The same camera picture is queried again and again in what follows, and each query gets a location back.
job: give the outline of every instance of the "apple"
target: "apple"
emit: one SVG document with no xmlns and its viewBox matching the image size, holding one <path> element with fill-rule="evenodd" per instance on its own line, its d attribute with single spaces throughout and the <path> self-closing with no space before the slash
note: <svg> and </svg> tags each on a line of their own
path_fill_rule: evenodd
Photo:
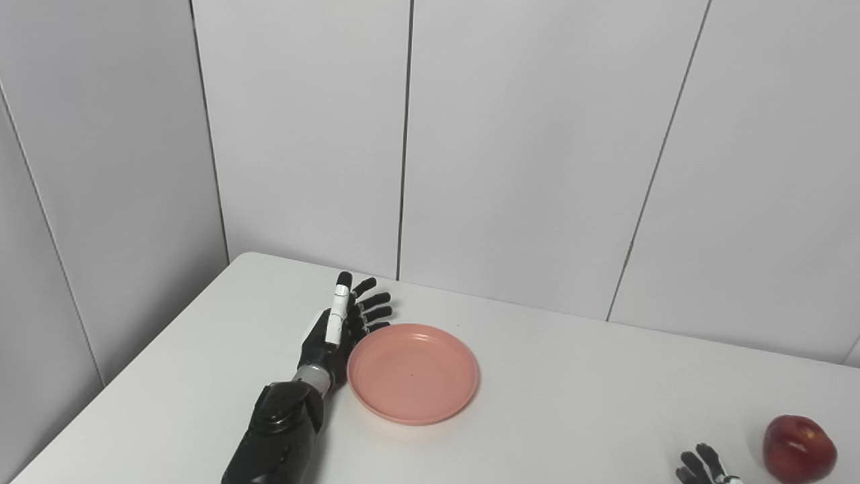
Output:
<svg viewBox="0 0 860 484">
<path fill-rule="evenodd" d="M 765 431 L 765 466 L 783 484 L 805 484 L 830 474 L 836 446 L 820 425 L 799 415 L 780 415 Z"/>
</svg>

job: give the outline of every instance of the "white table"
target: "white table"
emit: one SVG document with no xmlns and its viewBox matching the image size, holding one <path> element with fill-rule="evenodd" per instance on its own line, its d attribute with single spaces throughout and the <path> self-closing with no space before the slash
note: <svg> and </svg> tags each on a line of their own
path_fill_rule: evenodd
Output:
<svg viewBox="0 0 860 484">
<path fill-rule="evenodd" d="M 239 257 L 13 481 L 220 482 L 269 382 L 292 377 L 301 335 L 338 270 Z M 381 280 L 395 322 L 438 326 L 481 367 L 475 399 L 425 427 L 334 397 L 308 484 L 674 483 L 700 441 L 747 484 L 781 413 L 817 420 L 860 478 L 860 369 Z"/>
</svg>

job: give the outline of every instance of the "white wall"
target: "white wall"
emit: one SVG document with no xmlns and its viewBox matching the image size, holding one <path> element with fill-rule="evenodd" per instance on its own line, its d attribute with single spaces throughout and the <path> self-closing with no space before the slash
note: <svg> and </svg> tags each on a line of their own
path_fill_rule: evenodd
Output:
<svg viewBox="0 0 860 484">
<path fill-rule="evenodd" d="M 402 192 L 409 2 L 194 7 L 232 257 L 827 361 L 860 334 L 854 3 L 415 0 Z"/>
<path fill-rule="evenodd" d="M 860 344 L 854 345 L 854 350 L 850 355 L 848 355 L 848 358 L 845 359 L 845 364 L 860 368 Z"/>
<path fill-rule="evenodd" d="M 705 5 L 416 0 L 401 279 L 604 319 Z"/>
<path fill-rule="evenodd" d="M 230 257 L 394 277 L 408 0 L 194 0 Z"/>
<path fill-rule="evenodd" d="M 860 5 L 711 7 L 611 319 L 841 362 L 860 335 Z"/>
<path fill-rule="evenodd" d="M 188 3 L 0 3 L 9 110 L 110 381 L 226 264 Z"/>
<path fill-rule="evenodd" d="M 0 482 L 101 390 L 0 90 Z"/>
</svg>

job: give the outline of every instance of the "pink plate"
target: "pink plate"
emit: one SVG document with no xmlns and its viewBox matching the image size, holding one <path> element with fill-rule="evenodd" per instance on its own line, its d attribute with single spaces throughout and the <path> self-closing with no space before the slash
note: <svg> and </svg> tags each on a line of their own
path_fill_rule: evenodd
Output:
<svg viewBox="0 0 860 484">
<path fill-rule="evenodd" d="M 361 340 L 347 379 L 371 412 L 406 425 L 427 425 L 459 412 L 478 384 L 469 348 L 438 328 L 389 326 Z"/>
</svg>

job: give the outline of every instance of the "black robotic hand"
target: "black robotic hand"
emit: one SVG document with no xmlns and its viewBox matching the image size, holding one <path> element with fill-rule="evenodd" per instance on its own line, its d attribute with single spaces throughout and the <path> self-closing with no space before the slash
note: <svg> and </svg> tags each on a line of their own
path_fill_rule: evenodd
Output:
<svg viewBox="0 0 860 484">
<path fill-rule="evenodd" d="M 254 405 L 248 430 L 230 460 L 222 484 L 299 484 L 323 428 L 323 397 L 347 379 L 349 354 L 361 339 L 389 323 L 388 293 L 359 301 L 376 286 L 370 278 L 355 289 L 352 275 L 342 272 L 335 285 L 335 304 L 322 312 L 302 343 L 298 371 L 291 382 L 266 386 Z M 335 313 L 336 318 L 329 316 Z M 332 330 L 327 341 L 327 332 Z"/>
<path fill-rule="evenodd" d="M 391 301 L 389 293 L 383 292 L 359 299 L 365 292 L 375 288 L 376 284 L 377 281 L 373 277 L 365 279 L 349 294 L 339 345 L 326 343 L 326 329 L 331 308 L 323 311 L 316 319 L 308 337 L 302 343 L 302 356 L 298 359 L 298 367 L 315 366 L 325 369 L 331 376 L 331 389 L 337 389 L 346 382 L 347 360 L 355 345 L 371 332 L 390 324 L 374 322 L 391 316 L 391 306 L 387 305 Z"/>
<path fill-rule="evenodd" d="M 696 446 L 696 452 L 702 457 L 701 460 L 696 454 L 689 451 L 681 454 L 681 462 L 685 466 L 677 468 L 675 475 L 678 476 L 682 484 L 713 484 L 714 482 L 716 484 L 743 484 L 737 475 L 726 475 L 726 470 L 722 468 L 720 463 L 720 457 L 710 445 L 699 444 Z M 704 469 L 702 461 L 707 464 L 710 477 L 708 477 L 708 472 Z"/>
</svg>

